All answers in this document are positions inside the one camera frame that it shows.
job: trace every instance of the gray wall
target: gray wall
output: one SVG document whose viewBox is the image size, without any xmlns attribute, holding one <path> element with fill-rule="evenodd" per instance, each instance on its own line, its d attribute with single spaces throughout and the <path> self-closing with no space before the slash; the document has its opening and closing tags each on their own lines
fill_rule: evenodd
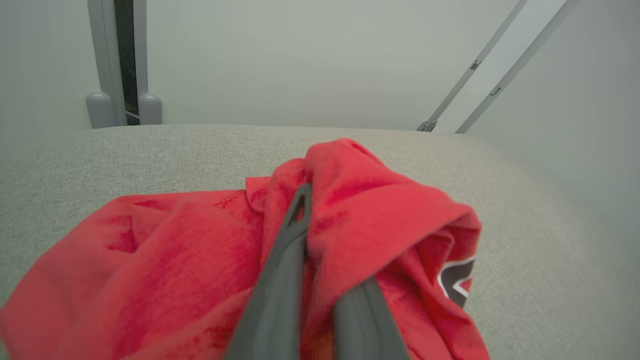
<svg viewBox="0 0 640 360">
<path fill-rule="evenodd" d="M 467 132 L 564 185 L 640 249 L 640 1 L 583 0 Z"/>
<path fill-rule="evenodd" d="M 415 130 L 517 0 L 147 1 L 163 123 Z"/>
<path fill-rule="evenodd" d="M 0 165 L 21 150 L 91 129 L 100 91 L 86 0 L 0 1 Z"/>
</svg>

